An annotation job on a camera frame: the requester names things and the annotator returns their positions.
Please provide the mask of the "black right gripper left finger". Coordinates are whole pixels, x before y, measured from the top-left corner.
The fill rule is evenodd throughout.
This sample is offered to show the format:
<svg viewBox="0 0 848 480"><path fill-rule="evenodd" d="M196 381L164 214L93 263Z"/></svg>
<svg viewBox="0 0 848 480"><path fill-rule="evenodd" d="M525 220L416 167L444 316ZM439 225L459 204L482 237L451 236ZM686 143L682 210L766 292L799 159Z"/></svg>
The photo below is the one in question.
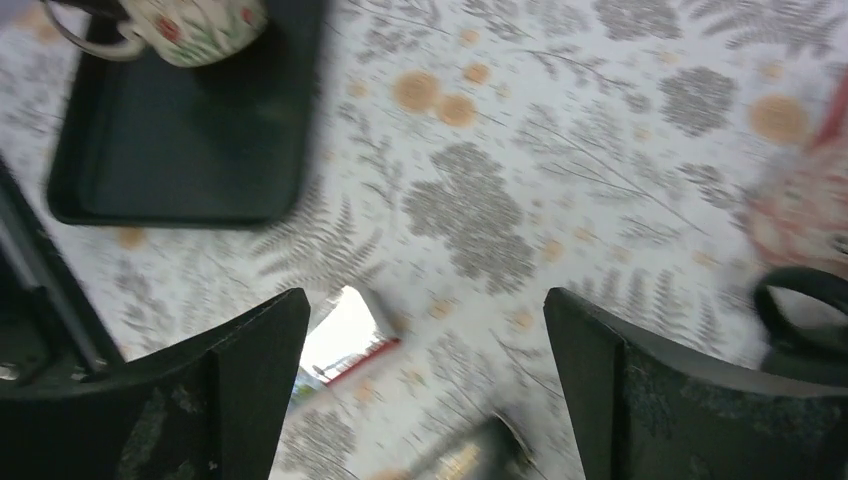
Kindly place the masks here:
<svg viewBox="0 0 848 480"><path fill-rule="evenodd" d="M136 360L84 370L1 330L5 479L266 479L309 323L300 288Z"/></svg>

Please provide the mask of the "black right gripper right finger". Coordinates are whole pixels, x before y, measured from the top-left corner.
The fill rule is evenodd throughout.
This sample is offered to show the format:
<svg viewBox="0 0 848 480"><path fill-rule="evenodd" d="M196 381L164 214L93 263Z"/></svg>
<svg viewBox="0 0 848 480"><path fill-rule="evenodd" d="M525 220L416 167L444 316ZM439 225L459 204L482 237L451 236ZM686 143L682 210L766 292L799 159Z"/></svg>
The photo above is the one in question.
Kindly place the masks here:
<svg viewBox="0 0 848 480"><path fill-rule="evenodd" d="M843 479L847 392L741 367L564 289L544 317L589 479Z"/></svg>

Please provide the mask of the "pink speckled mug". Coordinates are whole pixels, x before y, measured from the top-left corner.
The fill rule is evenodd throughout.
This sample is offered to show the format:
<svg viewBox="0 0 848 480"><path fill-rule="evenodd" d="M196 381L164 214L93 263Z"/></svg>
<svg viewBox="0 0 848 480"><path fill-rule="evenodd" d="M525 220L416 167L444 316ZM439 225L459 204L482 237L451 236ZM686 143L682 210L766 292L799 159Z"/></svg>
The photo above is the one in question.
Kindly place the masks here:
<svg viewBox="0 0 848 480"><path fill-rule="evenodd" d="M769 266L847 275L847 77L812 145L749 202L746 234Z"/></svg>

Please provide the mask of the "brown ribbed mug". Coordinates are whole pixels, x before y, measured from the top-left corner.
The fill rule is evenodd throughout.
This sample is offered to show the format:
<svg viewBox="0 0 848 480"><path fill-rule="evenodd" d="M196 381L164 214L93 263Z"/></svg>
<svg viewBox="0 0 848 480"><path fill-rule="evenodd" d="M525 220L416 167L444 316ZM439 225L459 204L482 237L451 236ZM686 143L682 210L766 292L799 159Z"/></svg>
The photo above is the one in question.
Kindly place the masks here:
<svg viewBox="0 0 848 480"><path fill-rule="evenodd" d="M227 59L244 50L266 29L265 1L117 1L116 29L121 40L98 44L61 24L49 1L41 3L56 30L80 50L123 62L150 47L166 62L195 68Z"/></svg>

